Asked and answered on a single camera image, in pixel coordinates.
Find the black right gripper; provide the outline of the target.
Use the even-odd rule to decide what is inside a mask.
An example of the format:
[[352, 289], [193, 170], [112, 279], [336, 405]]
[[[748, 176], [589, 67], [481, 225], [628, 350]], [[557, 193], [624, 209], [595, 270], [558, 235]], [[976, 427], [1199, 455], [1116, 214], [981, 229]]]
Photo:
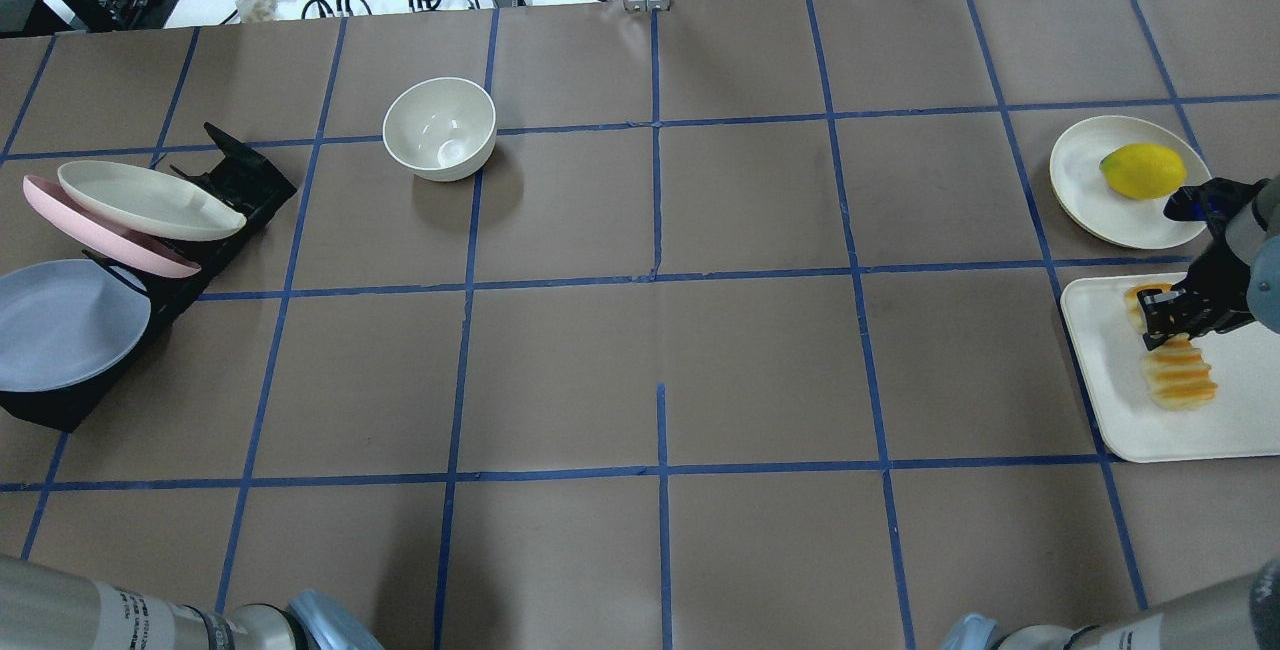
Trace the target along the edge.
[[1256, 322], [1247, 305], [1251, 267], [1226, 243], [1211, 243], [1178, 287], [1143, 287], [1138, 311], [1146, 351], [1207, 331], [1228, 334]]

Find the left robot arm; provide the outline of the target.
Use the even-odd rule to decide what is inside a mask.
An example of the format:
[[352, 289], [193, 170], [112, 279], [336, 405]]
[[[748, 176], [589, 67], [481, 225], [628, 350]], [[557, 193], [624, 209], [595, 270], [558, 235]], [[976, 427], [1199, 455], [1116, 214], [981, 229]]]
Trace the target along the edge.
[[218, 613], [5, 555], [4, 649], [380, 649], [340, 604], [306, 589], [284, 608]]

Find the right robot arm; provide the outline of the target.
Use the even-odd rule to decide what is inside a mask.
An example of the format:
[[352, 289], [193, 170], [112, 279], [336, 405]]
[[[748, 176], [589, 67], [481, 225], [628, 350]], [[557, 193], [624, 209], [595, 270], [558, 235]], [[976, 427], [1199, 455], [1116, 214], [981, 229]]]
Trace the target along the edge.
[[[1178, 340], [1229, 334], [1251, 322], [1277, 331], [1277, 180], [1212, 179], [1175, 191], [1170, 220], [1202, 220], [1212, 241], [1169, 290], [1142, 287], [1135, 308], [1149, 354]], [[948, 631], [943, 649], [1275, 649], [1277, 560], [1129, 619], [1079, 630], [1034, 624], [1002, 635], [969, 614]]]

